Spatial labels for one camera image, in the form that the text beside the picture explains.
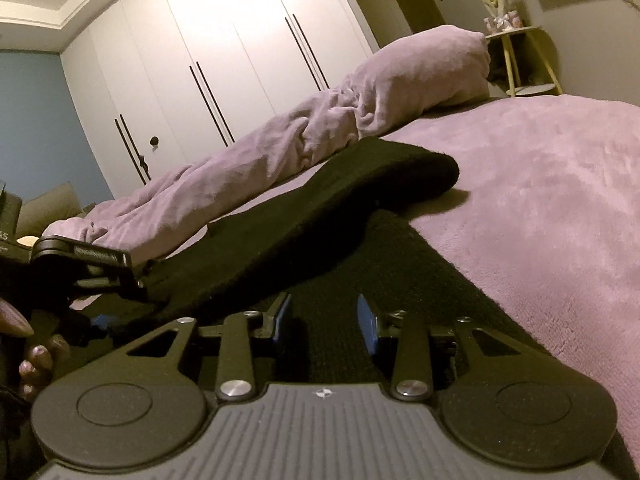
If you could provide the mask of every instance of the finger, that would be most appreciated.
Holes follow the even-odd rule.
[[[40,393],[40,390],[36,386],[33,386],[33,384],[23,384],[21,389],[20,396],[31,404]]]
[[[15,307],[0,300],[0,333],[27,337],[33,334],[33,328]]]
[[[71,356],[71,347],[60,334],[51,336],[45,346],[53,357],[54,364],[63,362]]]
[[[36,368],[30,361],[24,360],[18,367],[24,384],[31,386],[47,386],[51,382],[51,373],[43,368]]]
[[[27,352],[27,361],[30,361],[36,368],[53,370],[53,358],[49,350],[43,345],[36,345]]]

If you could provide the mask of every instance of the ceiling molding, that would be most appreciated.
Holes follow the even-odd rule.
[[[61,52],[114,1],[67,0],[59,10],[0,1],[0,49]]]

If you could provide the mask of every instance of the crumpled blanket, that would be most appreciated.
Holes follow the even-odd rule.
[[[445,25],[375,53],[340,86],[318,92],[229,149],[54,222],[61,235],[126,250],[133,263],[171,253],[207,222],[358,139],[380,136],[434,106],[488,96],[484,35]]]

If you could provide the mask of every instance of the silver rivet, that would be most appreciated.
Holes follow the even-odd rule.
[[[240,397],[250,393],[252,386],[247,381],[233,379],[220,384],[220,391],[227,397]]]
[[[404,397],[420,397],[429,393],[429,387],[413,379],[396,384],[396,392]]]

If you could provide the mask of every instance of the round pad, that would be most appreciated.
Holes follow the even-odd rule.
[[[571,410],[567,394],[552,384],[511,384],[498,393],[496,401],[511,420],[529,426],[553,424]]]
[[[135,384],[102,384],[88,390],[78,401],[78,413],[98,426],[122,426],[145,416],[151,394]]]
[[[197,434],[207,404],[193,381],[150,358],[120,368],[98,362],[55,381],[34,403],[31,425],[48,454],[91,470],[139,468]]]

